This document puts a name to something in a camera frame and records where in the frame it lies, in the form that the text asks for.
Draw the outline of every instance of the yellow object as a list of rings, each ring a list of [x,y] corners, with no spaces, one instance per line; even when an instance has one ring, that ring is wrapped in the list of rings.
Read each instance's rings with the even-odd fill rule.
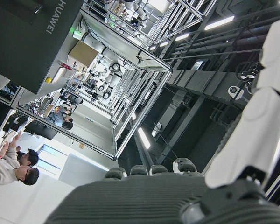
[[[46,83],[51,83],[52,82],[52,79],[49,77],[49,78],[46,78]]]

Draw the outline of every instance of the fluorescent light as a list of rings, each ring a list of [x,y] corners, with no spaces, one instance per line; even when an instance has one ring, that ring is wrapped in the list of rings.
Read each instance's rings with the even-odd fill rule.
[[[63,73],[66,71],[66,68],[59,68],[57,73],[54,75],[51,83],[55,83],[58,81],[58,79],[63,75]]]
[[[144,97],[145,100],[147,100],[147,98],[148,98],[150,92],[151,92],[151,90],[149,90],[149,91],[147,92],[147,94],[145,95],[145,97]]]
[[[144,131],[142,130],[141,127],[138,128],[138,133],[139,133],[139,135],[140,135],[140,138],[141,138],[141,140],[142,140],[142,142],[143,142],[145,148],[146,148],[146,149],[149,149],[150,143],[149,143],[149,141],[148,141],[148,139],[147,139],[146,135],[144,134]]]
[[[166,41],[166,42],[164,42],[164,43],[161,43],[161,44],[160,44],[160,47],[164,47],[164,46],[166,46],[167,44],[169,44],[169,41]]]
[[[226,23],[228,23],[228,22],[231,22],[233,19],[234,19],[234,15],[231,16],[231,17],[228,17],[228,18],[226,18],[226,19],[220,20],[220,21],[218,21],[218,22],[214,22],[214,23],[212,23],[212,24],[210,24],[210,25],[207,25],[207,26],[204,28],[204,30],[208,30],[208,29],[212,29],[212,28],[221,26],[221,25],[223,25],[223,24],[226,24]]]
[[[136,114],[135,113],[132,113],[132,119],[136,120]]]
[[[182,40],[182,39],[185,39],[185,38],[187,38],[189,35],[190,35],[190,33],[187,33],[187,34],[178,36],[178,37],[175,39],[175,41],[180,41],[180,40]]]

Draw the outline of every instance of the window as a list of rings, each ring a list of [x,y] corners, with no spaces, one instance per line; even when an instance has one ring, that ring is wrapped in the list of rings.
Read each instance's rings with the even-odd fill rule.
[[[68,155],[47,145],[43,145],[37,152],[39,161],[35,167],[37,167],[41,173],[58,180]]]

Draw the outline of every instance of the wall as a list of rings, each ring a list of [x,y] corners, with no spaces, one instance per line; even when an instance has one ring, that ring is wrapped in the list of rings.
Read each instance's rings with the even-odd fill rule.
[[[79,148],[79,142],[73,141],[72,139],[66,137],[63,134],[57,133],[57,135],[54,137],[51,142],[50,146],[56,146],[56,147],[69,147],[72,154],[81,154],[84,156],[84,160],[102,168],[105,170],[109,170],[113,167],[118,167],[118,161],[113,161],[109,159],[108,157],[94,151],[93,149],[84,146],[83,149]]]
[[[40,174],[33,186],[0,186],[0,224],[40,224],[74,187]]]

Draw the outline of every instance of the black hair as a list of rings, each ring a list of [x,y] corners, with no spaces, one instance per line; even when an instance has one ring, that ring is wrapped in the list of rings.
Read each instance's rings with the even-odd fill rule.
[[[26,185],[33,185],[36,183],[37,179],[39,177],[39,170],[37,168],[32,168],[29,172],[29,174],[25,177],[25,180],[20,180]]]
[[[63,127],[65,130],[70,130],[70,129],[72,129],[73,126],[74,125],[71,122],[63,122],[61,125],[61,127]]]
[[[38,162],[38,154],[36,151],[30,148],[28,149],[28,151],[29,151],[28,161],[31,162],[30,166],[34,166]]]
[[[25,153],[22,152],[17,152],[17,160],[20,160],[20,158],[22,157],[22,155],[24,155]]]

